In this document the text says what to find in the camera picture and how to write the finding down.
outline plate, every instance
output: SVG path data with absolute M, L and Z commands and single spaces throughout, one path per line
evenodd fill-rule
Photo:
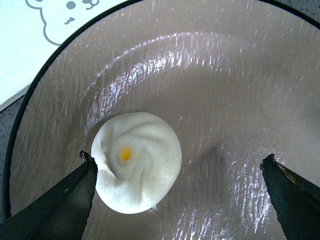
M 8 148 L 11 213 L 78 167 L 107 120 L 149 112 L 180 140 L 176 182 L 154 213 L 96 193 L 83 239 L 285 239 L 259 165 L 273 153 L 320 186 L 320 31 L 255 0 L 131 3 L 34 80 Z

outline steamed bun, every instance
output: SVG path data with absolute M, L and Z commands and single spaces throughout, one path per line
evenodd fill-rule
M 97 193 L 123 214 L 140 213 L 160 202 L 177 179 L 182 161 L 174 130 L 147 112 L 108 120 L 93 140 L 91 155 L 98 166 Z

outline black rim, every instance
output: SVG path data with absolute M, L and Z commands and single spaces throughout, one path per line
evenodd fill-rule
M 127 0 L 126 2 L 123 2 L 115 7 L 110 8 L 109 10 L 101 13 L 100 15 L 96 16 L 89 22 L 87 22 L 85 25 L 83 25 L 81 28 L 79 28 L 75 33 L 73 33 L 68 39 L 63 42 L 56 51 L 50 56 L 50 58 L 46 61 L 46 63 L 43 65 L 41 70 L 38 72 L 38 74 L 35 76 L 34 80 L 32 81 L 29 89 L 27 90 L 22 103 L 19 107 L 19 110 L 16 114 L 13 127 L 10 133 L 7 149 L 6 149 L 6 155 L 5 155 L 5 161 L 4 161 L 4 172 L 3 172 L 3 188 L 2 188 L 2 212 L 4 219 L 8 219 L 11 217 L 11 205 L 10 205 L 10 167 L 11 167 L 11 158 L 13 154 L 14 144 L 16 141 L 17 132 L 21 123 L 21 120 L 23 118 L 24 112 L 26 110 L 26 107 L 28 105 L 28 102 L 34 93 L 39 81 L 44 76 L 46 71 L 48 70 L 49 66 L 55 61 L 55 59 L 58 57 L 58 55 L 82 32 L 84 32 L 86 29 L 91 27 L 96 22 L 100 21 L 101 19 L 105 18 L 106 16 L 124 8 L 129 5 L 138 3 L 142 0 Z M 320 29 L 320 23 L 311 18 L 310 16 L 307 16 L 306 14 L 302 13 L 301 11 L 294 9 L 293 7 L 290 7 L 288 5 L 285 5 L 284 3 L 277 2 L 275 0 L 259 0 L 261 2 L 265 2 L 271 5 L 274 5 L 276 7 L 279 7 L 283 10 L 286 10 L 297 17 L 305 20 L 306 22 L 312 24 L 317 29 Z

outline cartoon bear drawing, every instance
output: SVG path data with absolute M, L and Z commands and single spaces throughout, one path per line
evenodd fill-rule
M 99 0 L 25 0 L 25 2 L 30 8 L 40 10 L 44 23 L 44 37 L 57 46 L 86 22 L 113 7 L 108 1 Z

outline dark countertop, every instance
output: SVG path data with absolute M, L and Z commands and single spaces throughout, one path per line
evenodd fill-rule
M 320 22 L 320 0 L 277 0 L 289 7 L 301 11 L 302 13 Z M 3 171 L 6 157 L 7 144 L 14 124 L 16 114 L 22 98 L 0 112 L 0 189 L 3 187 Z M 0 191 L 0 202 L 2 202 L 2 191 Z M 2 205 L 0 205 L 0 223 L 3 222 Z

